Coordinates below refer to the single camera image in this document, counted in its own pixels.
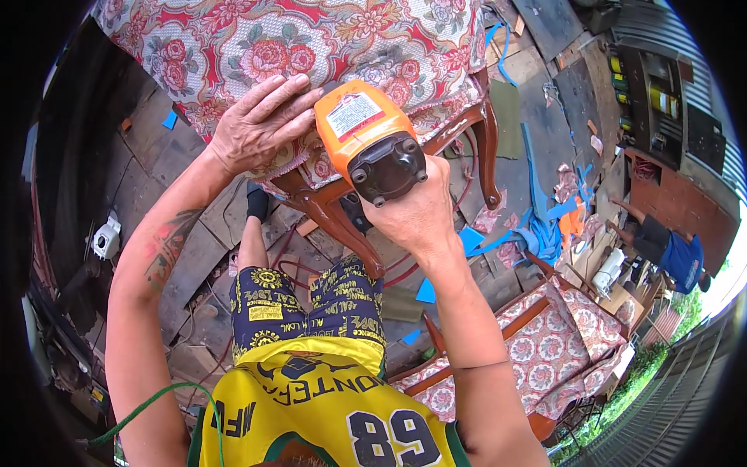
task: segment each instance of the hand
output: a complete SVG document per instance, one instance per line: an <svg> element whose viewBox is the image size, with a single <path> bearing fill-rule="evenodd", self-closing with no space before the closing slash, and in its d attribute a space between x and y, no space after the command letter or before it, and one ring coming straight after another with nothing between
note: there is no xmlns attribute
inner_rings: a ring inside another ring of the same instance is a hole
<svg viewBox="0 0 747 467"><path fill-rule="evenodd" d="M308 83L306 75L288 80L274 76L223 114L208 148L230 175L269 164L279 149L306 133L314 122L314 103L323 92L313 89L293 98Z"/></svg>
<svg viewBox="0 0 747 467"><path fill-rule="evenodd" d="M437 262L444 254L464 256L454 232L449 163L426 155L428 180L381 208L361 198L366 218L394 243L408 250L421 266Z"/></svg>

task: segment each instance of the black sock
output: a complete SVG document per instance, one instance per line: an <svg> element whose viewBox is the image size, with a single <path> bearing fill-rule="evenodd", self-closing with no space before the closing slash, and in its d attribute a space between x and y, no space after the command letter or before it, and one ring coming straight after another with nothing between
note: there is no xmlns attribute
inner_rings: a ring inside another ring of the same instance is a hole
<svg viewBox="0 0 747 467"><path fill-rule="evenodd" d="M262 187L254 182L247 182L247 218L257 217L262 223L267 220L270 197Z"/></svg>

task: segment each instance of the warning label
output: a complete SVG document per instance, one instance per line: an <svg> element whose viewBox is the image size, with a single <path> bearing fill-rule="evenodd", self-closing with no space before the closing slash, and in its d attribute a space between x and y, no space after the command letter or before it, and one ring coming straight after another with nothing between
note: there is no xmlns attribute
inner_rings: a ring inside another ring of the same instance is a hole
<svg viewBox="0 0 747 467"><path fill-rule="evenodd" d="M355 132L384 117L384 111L366 93L346 94L327 115L337 139L344 143Z"/></svg>

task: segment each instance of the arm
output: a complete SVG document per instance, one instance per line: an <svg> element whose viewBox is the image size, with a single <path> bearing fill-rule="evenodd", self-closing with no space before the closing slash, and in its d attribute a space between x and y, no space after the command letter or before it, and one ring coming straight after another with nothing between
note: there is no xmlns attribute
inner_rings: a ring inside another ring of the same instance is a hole
<svg viewBox="0 0 747 467"><path fill-rule="evenodd" d="M518 393L500 327L477 287L454 232L449 164L427 156L428 180L366 217L407 249L436 291L438 317L456 384L459 435L476 465L547 465Z"/></svg>
<svg viewBox="0 0 747 467"><path fill-rule="evenodd" d="M685 232L682 228L678 227L673 232L675 232L677 235L681 236L683 240L685 240L688 244L692 241L692 235Z"/></svg>
<svg viewBox="0 0 747 467"><path fill-rule="evenodd" d="M135 407L171 384L158 325L161 291L201 213L231 180L266 163L313 121L313 90L268 118L308 84L269 79L222 117L207 149L164 192L122 251L109 293L106 378L114 414ZM167 393L121 433L133 466L183 466L189 436L173 393Z"/></svg>
<svg viewBox="0 0 747 467"><path fill-rule="evenodd" d="M677 290L677 286L672 282L669 276L666 275L666 272L661 271L661 277L664 279L664 283L669 290Z"/></svg>

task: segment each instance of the yellow jersey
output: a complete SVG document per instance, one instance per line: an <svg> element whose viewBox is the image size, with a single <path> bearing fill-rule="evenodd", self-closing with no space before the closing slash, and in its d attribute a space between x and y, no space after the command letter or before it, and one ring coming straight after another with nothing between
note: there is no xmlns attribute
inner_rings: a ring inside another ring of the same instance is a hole
<svg viewBox="0 0 747 467"><path fill-rule="evenodd" d="M213 391L226 466L283 460L291 442L328 466L468 466L456 422L386 384L381 354L359 340L306 337L245 353ZM220 465L208 404L188 465Z"/></svg>

